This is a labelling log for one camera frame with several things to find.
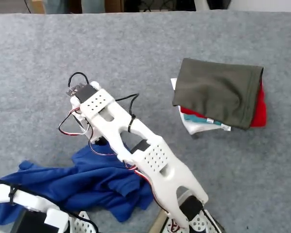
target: blue shirt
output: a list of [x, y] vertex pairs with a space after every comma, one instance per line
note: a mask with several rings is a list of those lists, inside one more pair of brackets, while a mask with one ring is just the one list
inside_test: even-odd
[[[99, 153], [113, 153], [110, 145], [93, 145]], [[68, 210], [89, 210], [104, 207], [120, 222], [127, 220], [134, 207], [146, 209], [153, 196], [150, 185], [125, 168], [116, 155], [97, 155], [89, 146], [72, 156], [73, 167], [41, 167], [29, 161], [19, 171], [2, 180], [60, 201]], [[16, 220], [22, 206], [0, 203], [0, 225]]]

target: table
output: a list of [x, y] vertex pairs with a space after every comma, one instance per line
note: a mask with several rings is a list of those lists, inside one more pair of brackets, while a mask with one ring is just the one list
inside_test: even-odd
[[[171, 104], [184, 57], [264, 66], [267, 127], [191, 138]], [[86, 144], [57, 131], [75, 71], [116, 98], [140, 92], [134, 113], [193, 171], [228, 233], [291, 232], [291, 13], [0, 15], [0, 177], [24, 159], [69, 166]], [[158, 212], [91, 218], [101, 232], [146, 233]]]

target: red cloth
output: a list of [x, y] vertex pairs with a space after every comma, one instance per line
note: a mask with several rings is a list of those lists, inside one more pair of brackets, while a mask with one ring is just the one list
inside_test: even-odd
[[[206, 118], [200, 113], [194, 112], [190, 109], [180, 107], [180, 110], [184, 114], [195, 115], [197, 117]], [[266, 125], [266, 104], [264, 101], [264, 90], [262, 82], [260, 82], [260, 89], [257, 98], [256, 111], [251, 121], [250, 127], [264, 127]]]

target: folded green shirt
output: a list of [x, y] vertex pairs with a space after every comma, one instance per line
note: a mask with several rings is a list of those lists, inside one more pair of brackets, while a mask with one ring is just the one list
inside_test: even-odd
[[223, 124], [248, 129], [256, 109], [263, 67], [184, 58], [173, 105]]

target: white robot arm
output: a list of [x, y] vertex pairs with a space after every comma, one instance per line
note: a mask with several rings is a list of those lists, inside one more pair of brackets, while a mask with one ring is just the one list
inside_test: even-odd
[[[71, 96], [72, 114], [89, 140], [94, 143], [103, 136], [120, 161], [131, 165], [130, 169], [149, 181], [157, 203], [167, 216], [181, 228], [189, 229], [189, 220], [179, 207], [177, 189], [181, 186], [189, 189], [202, 206], [208, 201], [208, 196], [164, 139], [124, 110], [97, 82], [86, 86], [80, 84], [68, 94]], [[92, 127], [92, 133], [85, 130], [87, 124]], [[124, 146], [120, 136], [123, 131], [143, 139], [137, 149], [129, 151]]]

